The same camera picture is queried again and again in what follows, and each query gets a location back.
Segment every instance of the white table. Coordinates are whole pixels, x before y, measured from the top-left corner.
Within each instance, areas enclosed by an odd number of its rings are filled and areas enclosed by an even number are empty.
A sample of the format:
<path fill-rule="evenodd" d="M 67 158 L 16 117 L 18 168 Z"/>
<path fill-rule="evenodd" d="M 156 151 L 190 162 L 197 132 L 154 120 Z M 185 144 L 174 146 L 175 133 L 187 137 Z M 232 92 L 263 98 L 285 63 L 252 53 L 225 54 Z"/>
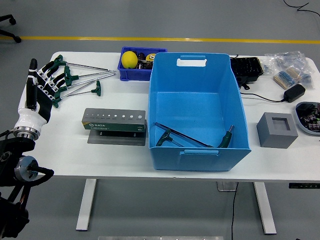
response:
<path fill-rule="evenodd" d="M 70 63 L 116 70 L 120 53 L 57 52 Z M 307 90 L 295 102 L 270 103 L 255 96 L 242 96 L 248 125 L 249 144 L 252 150 L 228 172 L 186 172 L 154 170 L 148 147 L 145 146 L 88 144 L 90 131 L 81 120 L 86 108 L 145 110 L 148 115 L 148 81 L 120 81 L 116 76 L 102 79 L 101 97 L 94 94 L 67 97 L 53 108 L 51 119 L 43 126 L 34 151 L 42 167 L 53 169 L 56 177 L 86 178 L 78 230 L 86 230 L 96 179 L 144 178 L 144 179 L 208 179 L 212 181 L 254 182 L 264 231 L 275 234 L 272 214 L 264 182 L 320 182 L 320 138 L 307 135 L 297 126 L 299 137 L 288 149 L 260 147 L 257 123 L 264 112 L 290 113 L 299 102 L 320 102 L 320 73 L 314 62 L 308 59 L 314 73 L 315 89 Z M 72 75 L 84 75 L 94 71 L 70 67 Z M 60 67 L 57 75 L 63 71 Z M 94 84 L 84 90 L 95 88 Z M 261 76 L 250 84 L 255 93 L 273 100 L 281 100 L 284 90 L 270 76 Z"/>

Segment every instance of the tape measure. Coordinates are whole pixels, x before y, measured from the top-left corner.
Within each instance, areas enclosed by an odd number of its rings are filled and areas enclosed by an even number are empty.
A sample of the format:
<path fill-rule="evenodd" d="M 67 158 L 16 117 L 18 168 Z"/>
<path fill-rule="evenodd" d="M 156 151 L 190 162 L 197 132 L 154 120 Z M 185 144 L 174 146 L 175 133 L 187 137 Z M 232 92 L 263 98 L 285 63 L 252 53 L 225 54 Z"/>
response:
<path fill-rule="evenodd" d="M 146 56 L 145 60 L 146 61 L 152 61 L 155 59 L 156 54 L 155 53 L 150 53 L 148 56 Z"/>

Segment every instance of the gray floor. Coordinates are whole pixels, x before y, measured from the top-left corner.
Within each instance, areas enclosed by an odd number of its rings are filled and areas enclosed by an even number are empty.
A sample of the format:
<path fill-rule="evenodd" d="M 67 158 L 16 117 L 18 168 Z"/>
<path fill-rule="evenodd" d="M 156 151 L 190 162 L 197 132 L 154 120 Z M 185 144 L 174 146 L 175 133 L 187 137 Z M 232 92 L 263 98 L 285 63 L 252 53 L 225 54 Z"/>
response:
<path fill-rule="evenodd" d="M 287 0 L 302 5 L 300 0 Z M 305 9 L 320 12 L 310 0 Z M 2 0 L 0 28 L 25 36 L 163 37 L 319 40 L 320 17 L 297 12 L 282 0 Z M 31 58 L 39 66 L 58 51 L 120 52 L 123 46 L 260 56 L 299 50 L 320 69 L 318 44 L 83 41 L 0 39 L 0 132 L 18 119 L 17 107 Z M 232 192 L 211 181 L 100 180 L 87 232 L 75 230 L 84 179 L 53 178 L 34 187 L 30 223 L 17 239 L 83 239 L 98 236 L 223 236 L 231 239 Z M 252 183 L 241 182 L 235 201 L 234 239 L 318 240 L 320 191 L 266 183 L 277 235 L 264 235 Z M 10 188 L 1 188 L 4 196 Z"/>

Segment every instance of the chair base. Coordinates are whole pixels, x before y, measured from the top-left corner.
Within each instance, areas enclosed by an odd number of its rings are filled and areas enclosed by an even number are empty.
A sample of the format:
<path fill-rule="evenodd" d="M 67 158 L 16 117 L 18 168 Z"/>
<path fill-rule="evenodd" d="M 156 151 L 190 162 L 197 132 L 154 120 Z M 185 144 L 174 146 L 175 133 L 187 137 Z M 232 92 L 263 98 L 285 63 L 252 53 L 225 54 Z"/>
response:
<path fill-rule="evenodd" d="M 15 25 L 17 23 L 17 21 L 14 19 L 14 17 L 11 14 L 5 15 L 5 16 L 0 16 L 0 22 L 5 21 L 7 19 L 9 19 L 9 22 L 12 25 Z M 13 38 L 13 40 L 16 43 L 21 43 L 21 38 L 19 36 L 14 35 L 13 33 L 10 33 L 10 32 L 7 32 L 7 31 L 4 31 L 4 30 L 0 29 L 0 35 L 11 37 L 11 38 Z"/>

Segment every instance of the blue plastic bin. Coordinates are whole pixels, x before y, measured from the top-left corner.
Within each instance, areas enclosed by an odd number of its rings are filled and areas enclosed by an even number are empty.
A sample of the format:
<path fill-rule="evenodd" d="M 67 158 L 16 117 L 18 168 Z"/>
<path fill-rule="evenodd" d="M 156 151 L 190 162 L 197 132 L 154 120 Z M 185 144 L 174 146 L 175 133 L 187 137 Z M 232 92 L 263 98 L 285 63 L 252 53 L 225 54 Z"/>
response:
<path fill-rule="evenodd" d="M 124 46 L 121 50 L 121 56 L 119 59 L 118 70 L 120 72 L 121 81 L 149 81 L 151 75 L 151 69 L 126 69 L 121 63 L 122 55 L 127 51 L 136 51 L 139 53 L 144 53 L 145 56 L 149 54 L 166 53 L 168 50 L 166 48 L 150 48 L 150 47 L 136 47 L 136 46 Z"/>
<path fill-rule="evenodd" d="M 163 124 L 200 142 L 171 133 L 183 147 L 165 141 Z M 228 148 L 216 148 L 233 125 Z M 251 152 L 245 112 L 230 57 L 219 53 L 158 53 L 150 78 L 148 139 L 156 170 L 231 170 Z"/>

